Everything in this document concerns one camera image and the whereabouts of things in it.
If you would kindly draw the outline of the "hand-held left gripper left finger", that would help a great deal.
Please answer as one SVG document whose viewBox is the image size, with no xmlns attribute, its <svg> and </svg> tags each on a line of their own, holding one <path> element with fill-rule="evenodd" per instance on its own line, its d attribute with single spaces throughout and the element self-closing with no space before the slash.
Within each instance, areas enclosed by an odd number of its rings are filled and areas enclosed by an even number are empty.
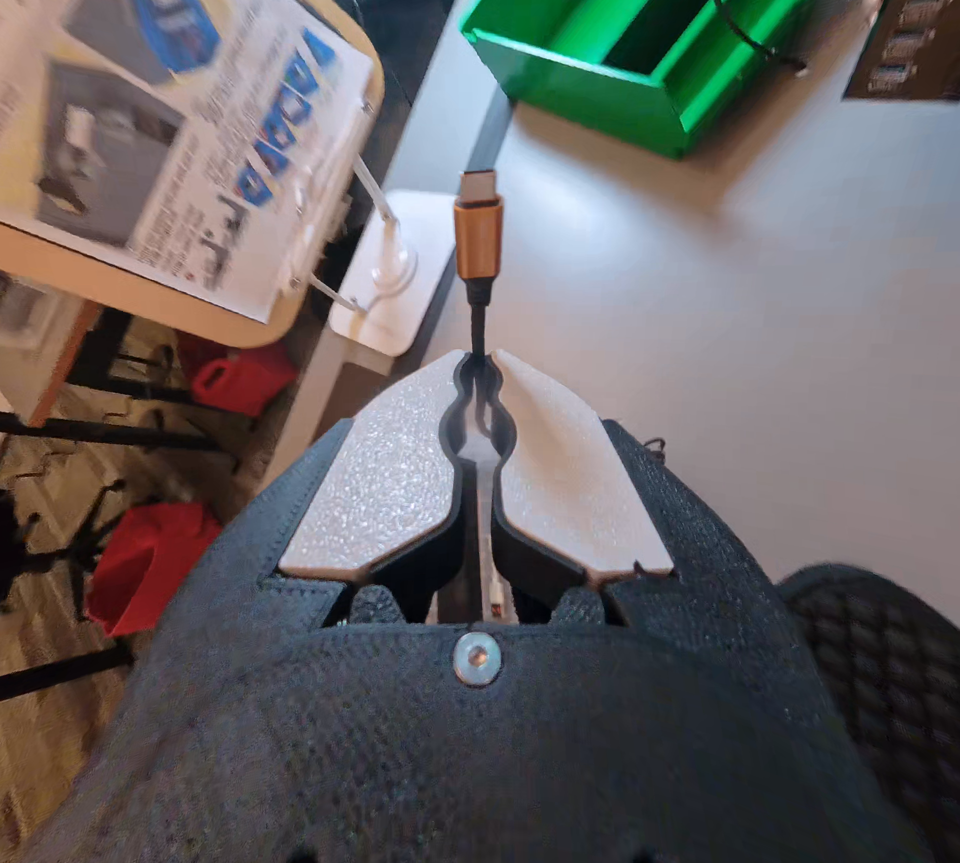
<svg viewBox="0 0 960 863">
<path fill-rule="evenodd" d="M 453 350 L 357 413 L 278 570 L 295 579 L 387 590 L 426 621 L 464 565 L 475 471 L 461 458 L 473 394 L 471 354 Z"/>
</svg>

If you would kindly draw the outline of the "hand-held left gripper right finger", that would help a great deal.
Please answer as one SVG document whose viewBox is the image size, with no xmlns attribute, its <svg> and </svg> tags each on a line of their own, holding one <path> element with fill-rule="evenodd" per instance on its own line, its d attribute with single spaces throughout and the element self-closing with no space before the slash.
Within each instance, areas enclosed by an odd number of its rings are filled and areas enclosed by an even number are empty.
<svg viewBox="0 0 960 863">
<path fill-rule="evenodd" d="M 601 417 L 577 393 L 505 349 L 480 395 L 495 459 L 482 539 L 495 621 L 544 624 L 585 591 L 604 620 L 616 584 L 666 581 L 674 559 Z"/>
</svg>

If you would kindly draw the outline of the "black usb hub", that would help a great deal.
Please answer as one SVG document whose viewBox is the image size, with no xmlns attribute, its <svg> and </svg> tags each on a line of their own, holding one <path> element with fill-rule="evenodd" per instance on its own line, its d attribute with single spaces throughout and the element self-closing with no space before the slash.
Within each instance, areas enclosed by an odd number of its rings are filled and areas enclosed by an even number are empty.
<svg viewBox="0 0 960 863">
<path fill-rule="evenodd" d="M 854 0 L 868 34 L 846 85 L 846 100 L 959 100 L 959 0 Z"/>
</svg>

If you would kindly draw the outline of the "red plastic canister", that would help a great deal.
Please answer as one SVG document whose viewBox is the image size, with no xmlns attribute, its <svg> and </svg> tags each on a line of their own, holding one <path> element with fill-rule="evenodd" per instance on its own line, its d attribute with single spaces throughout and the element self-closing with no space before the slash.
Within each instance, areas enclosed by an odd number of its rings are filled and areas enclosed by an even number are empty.
<svg viewBox="0 0 960 863">
<path fill-rule="evenodd" d="M 193 401 L 252 420 L 299 377 L 279 341 L 235 348 L 177 331 L 176 356 Z"/>
</svg>

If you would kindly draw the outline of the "white sign stand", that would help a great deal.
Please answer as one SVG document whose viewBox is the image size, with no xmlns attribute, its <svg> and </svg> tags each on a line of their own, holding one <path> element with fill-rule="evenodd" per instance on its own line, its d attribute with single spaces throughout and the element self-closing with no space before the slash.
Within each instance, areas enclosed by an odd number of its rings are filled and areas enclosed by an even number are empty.
<svg viewBox="0 0 960 863">
<path fill-rule="evenodd" d="M 335 218 L 331 186 L 304 172 L 294 186 L 301 230 L 287 264 L 291 291 L 318 290 L 333 303 L 328 322 L 343 339 L 396 358 L 408 352 L 424 322 L 454 249 L 449 194 L 383 191 L 361 156 L 351 175 L 372 209 L 338 290 L 315 274 Z"/>
</svg>

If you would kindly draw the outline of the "black tripod stand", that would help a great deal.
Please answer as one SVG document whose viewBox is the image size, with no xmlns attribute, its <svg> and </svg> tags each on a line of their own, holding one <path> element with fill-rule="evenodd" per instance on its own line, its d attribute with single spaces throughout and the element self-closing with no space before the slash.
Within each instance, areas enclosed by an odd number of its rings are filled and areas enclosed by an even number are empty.
<svg viewBox="0 0 960 863">
<path fill-rule="evenodd" d="M 162 410 L 155 409 L 150 426 L 123 423 L 123 412 L 107 413 L 101 420 L 54 417 L 53 410 L 62 390 L 77 387 L 121 397 L 134 402 L 171 404 L 197 409 L 189 389 L 170 385 L 178 370 L 174 347 L 161 345 L 150 357 L 126 351 L 125 341 L 133 315 L 105 307 L 95 301 L 71 297 L 73 314 L 67 306 L 54 313 L 57 328 L 65 327 L 54 345 L 43 341 L 38 347 L 40 367 L 33 372 L 38 381 L 25 417 L 13 409 L 2 410 L 2 436 L 60 440 L 74 444 L 124 447 L 145 452 L 155 450 L 219 453 L 231 463 L 232 473 L 241 466 L 240 456 L 222 446 L 210 432 L 193 425 L 188 433 L 167 427 Z"/>
<path fill-rule="evenodd" d="M 105 540 L 123 519 L 122 515 L 118 515 L 101 522 L 102 508 L 109 494 L 121 493 L 125 488 L 126 482 L 123 479 L 102 486 L 70 541 L 59 549 L 47 552 L 34 552 L 29 546 L 30 535 L 39 524 L 40 515 L 33 513 L 25 522 L 20 522 L 16 515 L 15 498 L 12 492 L 3 489 L 1 492 L 2 604 L 7 603 L 14 583 L 19 578 L 42 576 L 57 565 L 64 565 L 67 569 L 75 619 L 78 622 L 87 621 L 85 610 L 87 583 L 100 562 Z M 119 637 L 103 649 L 30 666 L 3 675 L 1 700 L 6 702 L 109 670 L 133 667 L 136 660 L 130 642 L 124 637 Z"/>
</svg>

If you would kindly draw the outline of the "green plastic bin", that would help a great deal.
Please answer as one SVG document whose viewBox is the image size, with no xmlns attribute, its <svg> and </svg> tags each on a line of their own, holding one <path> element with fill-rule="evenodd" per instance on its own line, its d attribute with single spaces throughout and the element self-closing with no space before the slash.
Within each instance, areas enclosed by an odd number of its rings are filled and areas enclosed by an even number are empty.
<svg viewBox="0 0 960 863">
<path fill-rule="evenodd" d="M 678 160 L 792 50 L 814 0 L 475 0 L 461 33 L 514 102 Z"/>
</svg>

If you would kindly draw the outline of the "black mesh chair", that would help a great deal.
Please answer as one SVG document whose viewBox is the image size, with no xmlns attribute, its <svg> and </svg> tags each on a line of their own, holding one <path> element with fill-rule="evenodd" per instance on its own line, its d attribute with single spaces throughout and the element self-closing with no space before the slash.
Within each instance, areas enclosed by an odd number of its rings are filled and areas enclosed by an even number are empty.
<svg viewBox="0 0 960 863">
<path fill-rule="evenodd" d="M 935 861 L 957 862 L 958 628 L 859 567 L 806 567 L 777 589 L 883 795 Z"/>
</svg>

